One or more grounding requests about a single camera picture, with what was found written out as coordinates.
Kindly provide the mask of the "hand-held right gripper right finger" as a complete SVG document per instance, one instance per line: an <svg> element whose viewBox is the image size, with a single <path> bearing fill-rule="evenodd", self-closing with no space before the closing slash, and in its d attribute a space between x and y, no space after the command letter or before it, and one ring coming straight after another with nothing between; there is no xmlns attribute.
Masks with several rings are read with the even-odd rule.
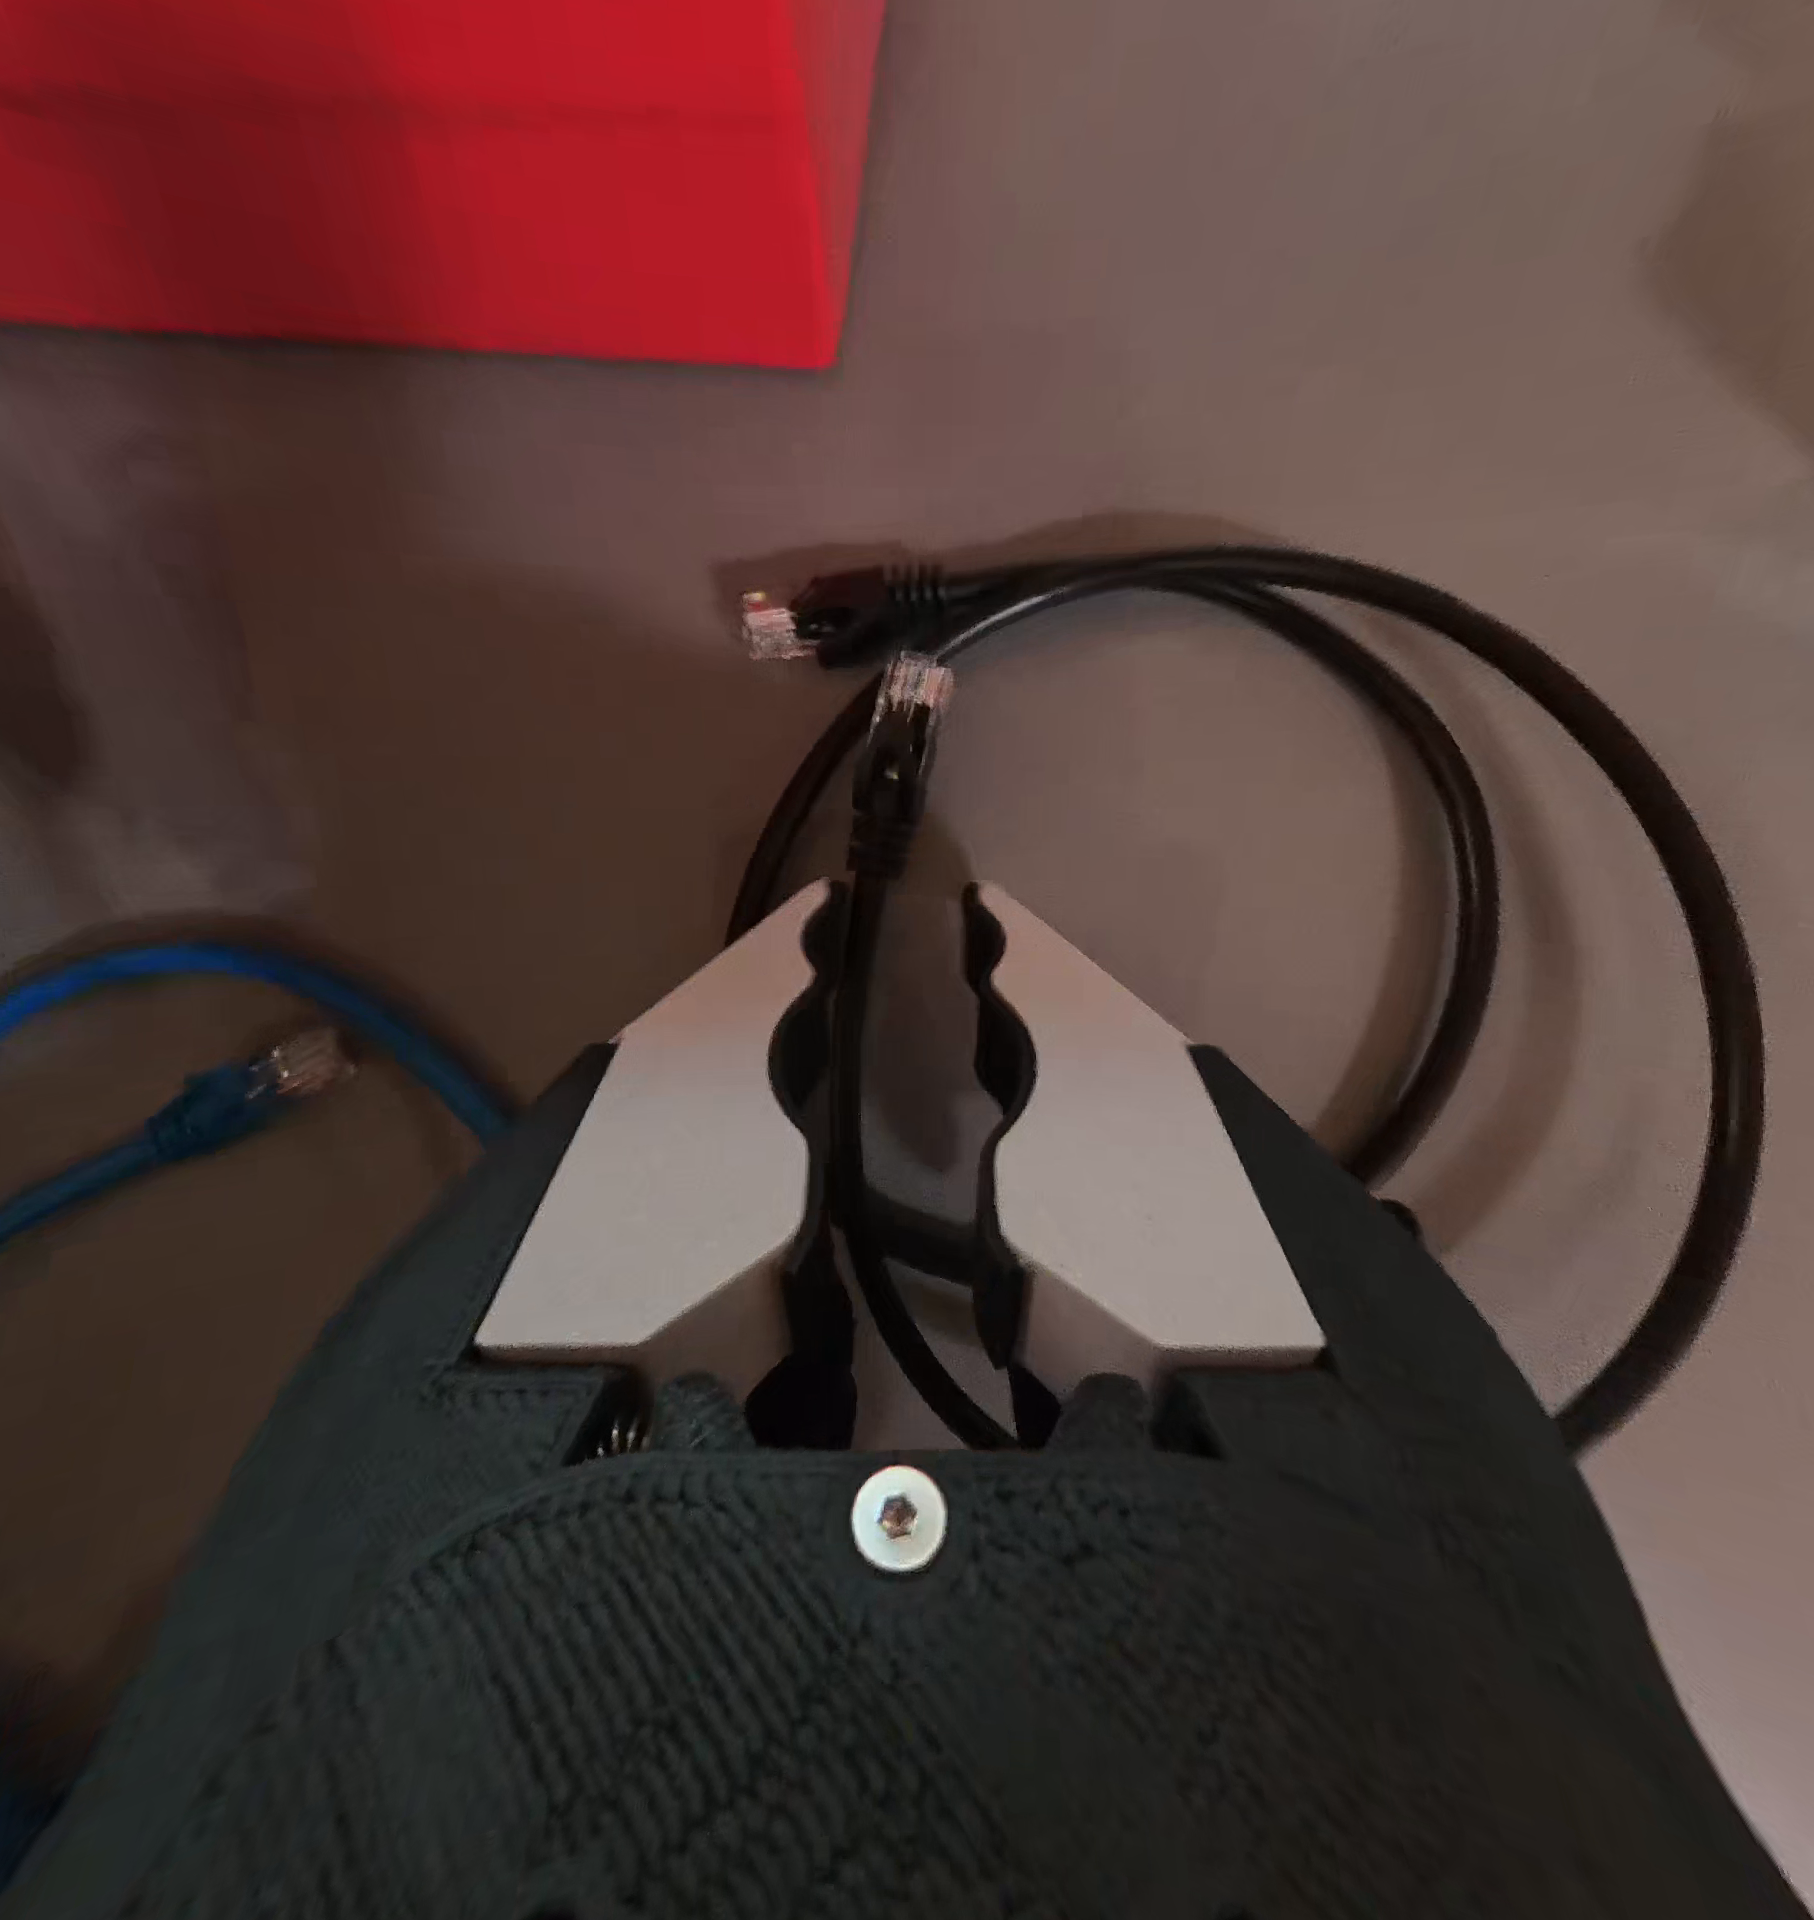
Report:
<svg viewBox="0 0 1814 1920"><path fill-rule="evenodd" d="M1018 1363L1315 1363L1324 1332L1183 1031L1000 886L970 889L970 985Z"/></svg>

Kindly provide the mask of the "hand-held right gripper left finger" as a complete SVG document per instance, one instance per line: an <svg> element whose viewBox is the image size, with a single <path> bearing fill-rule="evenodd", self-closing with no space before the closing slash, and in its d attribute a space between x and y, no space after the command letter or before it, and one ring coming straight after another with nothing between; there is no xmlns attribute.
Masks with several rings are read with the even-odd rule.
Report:
<svg viewBox="0 0 1814 1920"><path fill-rule="evenodd" d="M842 895L805 886L631 1020L520 1237L496 1363L779 1363L820 1230L820 1091Z"/></svg>

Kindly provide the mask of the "red plastic bin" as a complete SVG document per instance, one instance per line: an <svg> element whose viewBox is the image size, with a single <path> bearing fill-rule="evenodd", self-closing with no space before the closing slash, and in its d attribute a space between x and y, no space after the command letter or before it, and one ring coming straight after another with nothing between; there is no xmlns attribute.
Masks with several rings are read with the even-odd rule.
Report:
<svg viewBox="0 0 1814 1920"><path fill-rule="evenodd" d="M0 0L0 323L824 371L878 0Z"/></svg>

